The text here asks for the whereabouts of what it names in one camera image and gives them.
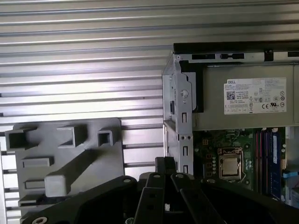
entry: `power supply label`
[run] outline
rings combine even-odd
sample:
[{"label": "power supply label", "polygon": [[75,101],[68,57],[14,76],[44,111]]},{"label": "power supply label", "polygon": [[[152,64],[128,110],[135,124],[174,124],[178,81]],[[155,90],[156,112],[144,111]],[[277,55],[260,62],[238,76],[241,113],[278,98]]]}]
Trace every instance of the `power supply label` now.
[{"label": "power supply label", "polygon": [[286,78],[228,79],[224,114],[286,112]]}]

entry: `cpu socket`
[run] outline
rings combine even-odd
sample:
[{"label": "cpu socket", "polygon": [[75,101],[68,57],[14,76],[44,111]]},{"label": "cpu socket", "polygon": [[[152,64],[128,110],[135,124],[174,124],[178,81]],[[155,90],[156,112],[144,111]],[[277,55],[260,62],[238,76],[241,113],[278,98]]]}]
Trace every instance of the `cpu socket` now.
[{"label": "cpu socket", "polygon": [[219,178],[227,181],[241,181],[243,176],[243,150],[241,147],[218,149]]}]

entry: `blue ram slot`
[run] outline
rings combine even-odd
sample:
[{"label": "blue ram slot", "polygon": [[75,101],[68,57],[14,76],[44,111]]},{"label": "blue ram slot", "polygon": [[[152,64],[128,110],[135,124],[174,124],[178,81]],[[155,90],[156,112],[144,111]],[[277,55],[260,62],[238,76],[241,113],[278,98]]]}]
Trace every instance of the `blue ram slot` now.
[{"label": "blue ram slot", "polygon": [[281,197],[281,138],[279,133],[270,133],[270,144],[268,153],[268,180],[270,194],[280,200]]}]

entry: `corrugated metal wall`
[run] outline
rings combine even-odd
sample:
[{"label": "corrugated metal wall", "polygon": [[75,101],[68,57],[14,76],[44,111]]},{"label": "corrugated metal wall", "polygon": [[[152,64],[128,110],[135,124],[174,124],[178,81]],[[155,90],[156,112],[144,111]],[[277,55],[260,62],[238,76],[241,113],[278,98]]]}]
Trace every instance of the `corrugated metal wall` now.
[{"label": "corrugated metal wall", "polygon": [[[119,117],[126,173],[154,170],[163,156],[161,69],[174,42],[299,38],[298,1],[223,2],[0,0],[0,131]],[[14,155],[0,143],[0,220],[18,223]]]}]

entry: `motherboard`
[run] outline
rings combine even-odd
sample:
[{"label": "motherboard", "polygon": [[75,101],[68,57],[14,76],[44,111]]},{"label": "motherboard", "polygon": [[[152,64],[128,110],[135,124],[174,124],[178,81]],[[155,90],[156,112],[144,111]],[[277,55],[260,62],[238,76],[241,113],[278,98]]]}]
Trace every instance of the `motherboard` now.
[{"label": "motherboard", "polygon": [[219,178],[280,199],[285,128],[197,131],[194,175]]}]

